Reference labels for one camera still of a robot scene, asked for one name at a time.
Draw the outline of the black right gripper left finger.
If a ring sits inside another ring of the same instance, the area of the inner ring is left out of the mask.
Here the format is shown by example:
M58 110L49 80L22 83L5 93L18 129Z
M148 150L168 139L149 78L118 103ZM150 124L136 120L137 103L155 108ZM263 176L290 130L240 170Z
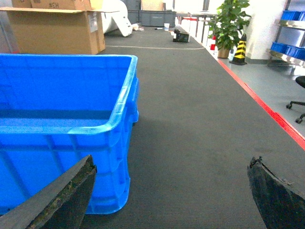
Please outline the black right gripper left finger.
M80 228L97 175L87 155L69 170L10 212L1 216L2 229Z

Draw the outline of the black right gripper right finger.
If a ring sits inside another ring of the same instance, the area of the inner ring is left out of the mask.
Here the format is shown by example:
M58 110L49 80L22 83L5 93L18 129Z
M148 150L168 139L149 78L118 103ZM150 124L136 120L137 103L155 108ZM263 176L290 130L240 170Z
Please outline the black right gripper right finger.
M262 157L252 157L247 176L253 200L268 229L303 229L305 227L305 193L277 176Z

